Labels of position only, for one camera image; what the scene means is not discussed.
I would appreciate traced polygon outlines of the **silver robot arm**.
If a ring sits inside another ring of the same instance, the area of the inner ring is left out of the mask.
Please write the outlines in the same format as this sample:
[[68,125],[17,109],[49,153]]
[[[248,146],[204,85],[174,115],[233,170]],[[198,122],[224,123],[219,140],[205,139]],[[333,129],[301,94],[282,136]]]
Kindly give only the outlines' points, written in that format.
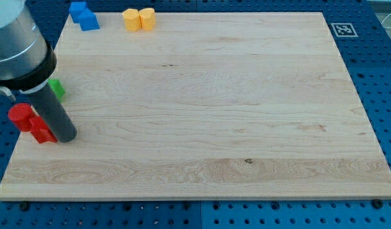
[[23,0],[0,0],[0,95],[15,100],[43,88],[56,56]]

